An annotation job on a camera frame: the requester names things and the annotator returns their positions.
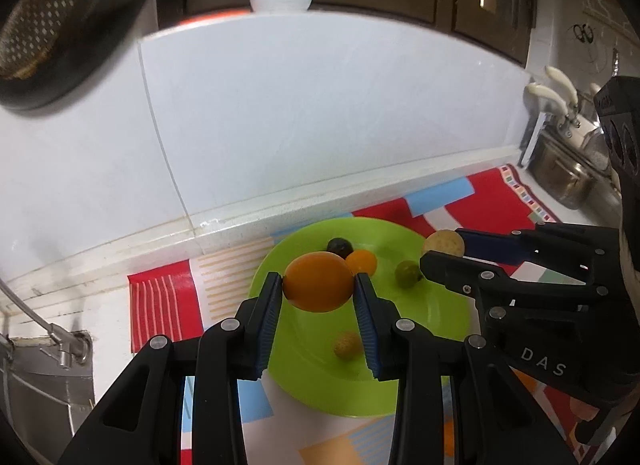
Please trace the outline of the tan fruit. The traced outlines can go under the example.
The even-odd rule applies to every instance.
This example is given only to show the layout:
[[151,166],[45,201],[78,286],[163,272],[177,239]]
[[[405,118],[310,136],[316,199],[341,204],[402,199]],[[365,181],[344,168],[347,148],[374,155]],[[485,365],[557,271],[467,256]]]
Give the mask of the tan fruit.
[[422,254],[426,254],[429,251],[437,251],[454,257],[463,257],[465,253],[463,237],[452,230],[436,231],[427,237],[423,243]]
[[338,359],[353,360],[363,352],[362,341],[356,332],[347,331],[338,335],[332,345]]

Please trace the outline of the white dish rack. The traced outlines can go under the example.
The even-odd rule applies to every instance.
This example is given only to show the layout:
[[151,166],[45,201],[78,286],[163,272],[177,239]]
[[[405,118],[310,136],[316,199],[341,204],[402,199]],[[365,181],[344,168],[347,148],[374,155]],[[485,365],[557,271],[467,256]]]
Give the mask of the white dish rack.
[[518,159],[518,167],[526,168],[533,156],[540,132],[547,124],[550,114],[540,112],[536,119],[531,119],[521,142],[521,156]]

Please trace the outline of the steel double sink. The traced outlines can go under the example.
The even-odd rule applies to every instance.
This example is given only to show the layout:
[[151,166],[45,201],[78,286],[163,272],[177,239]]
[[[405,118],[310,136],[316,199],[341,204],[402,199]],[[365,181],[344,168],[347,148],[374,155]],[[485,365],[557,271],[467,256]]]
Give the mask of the steel double sink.
[[41,464],[55,464],[96,404],[92,358],[61,363],[47,337],[1,347],[1,411]]

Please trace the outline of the black scissors on wall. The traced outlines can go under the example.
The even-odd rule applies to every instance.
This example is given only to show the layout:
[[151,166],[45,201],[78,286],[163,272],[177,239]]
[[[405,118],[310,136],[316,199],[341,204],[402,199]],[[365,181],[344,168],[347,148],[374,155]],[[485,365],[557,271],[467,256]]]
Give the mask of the black scissors on wall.
[[590,48],[594,43],[593,28],[587,24],[574,24],[572,28],[575,39],[585,48]]

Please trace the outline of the dark plum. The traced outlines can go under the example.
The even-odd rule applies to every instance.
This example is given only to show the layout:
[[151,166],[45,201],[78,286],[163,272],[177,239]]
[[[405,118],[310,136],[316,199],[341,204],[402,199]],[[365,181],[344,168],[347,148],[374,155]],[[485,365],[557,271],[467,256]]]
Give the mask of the dark plum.
[[354,252],[352,243],[350,243],[349,240],[343,239],[343,237],[333,237],[333,239],[329,240],[326,244],[326,250],[342,259],[346,259]]

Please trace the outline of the steel stock pot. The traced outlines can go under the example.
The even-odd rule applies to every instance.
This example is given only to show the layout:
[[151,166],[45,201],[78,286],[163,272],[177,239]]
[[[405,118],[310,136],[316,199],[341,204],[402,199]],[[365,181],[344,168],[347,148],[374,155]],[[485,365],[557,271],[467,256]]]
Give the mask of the steel stock pot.
[[576,210],[586,203],[599,173],[548,132],[539,133],[528,172],[551,197]]

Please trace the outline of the orange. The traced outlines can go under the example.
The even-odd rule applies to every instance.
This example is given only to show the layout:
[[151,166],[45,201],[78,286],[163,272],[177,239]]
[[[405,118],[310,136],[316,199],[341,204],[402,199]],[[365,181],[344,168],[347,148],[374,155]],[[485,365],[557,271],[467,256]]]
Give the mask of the orange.
[[356,249],[346,257],[345,263],[354,275],[365,273],[373,277],[378,269],[378,258],[367,249]]
[[283,294],[303,311],[330,312],[347,303],[354,276],[345,260],[329,251],[314,251],[292,260],[285,269]]

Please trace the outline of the black frying pan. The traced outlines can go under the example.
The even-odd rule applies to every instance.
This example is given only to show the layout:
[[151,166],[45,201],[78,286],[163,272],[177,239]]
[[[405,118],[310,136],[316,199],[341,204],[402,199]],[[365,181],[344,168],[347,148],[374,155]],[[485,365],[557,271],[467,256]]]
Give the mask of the black frying pan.
[[146,0],[1,0],[1,104],[46,106],[82,84]]

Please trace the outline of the green plate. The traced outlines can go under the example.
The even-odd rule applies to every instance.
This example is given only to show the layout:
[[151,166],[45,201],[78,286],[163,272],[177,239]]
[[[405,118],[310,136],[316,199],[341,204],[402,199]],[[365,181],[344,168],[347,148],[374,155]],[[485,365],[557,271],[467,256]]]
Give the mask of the green plate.
[[[399,286],[396,268],[419,259],[425,237],[380,219],[324,220],[281,237],[255,272],[250,295],[259,294],[268,273],[283,274],[294,259],[323,251],[337,237],[375,255],[378,267],[371,282],[376,295],[393,301],[402,317],[453,341],[463,341],[469,334],[471,315],[465,298],[426,280],[410,289]],[[326,313],[283,303],[268,373],[294,399],[324,413],[371,417],[395,411],[396,381],[373,377],[352,303]]]

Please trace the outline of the green tomato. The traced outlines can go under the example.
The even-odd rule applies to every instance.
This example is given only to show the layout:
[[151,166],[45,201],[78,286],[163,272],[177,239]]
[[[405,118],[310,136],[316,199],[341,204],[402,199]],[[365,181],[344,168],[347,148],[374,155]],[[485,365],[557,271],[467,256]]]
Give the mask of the green tomato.
[[395,280],[401,289],[411,289],[423,279],[419,265],[415,261],[404,260],[395,269]]

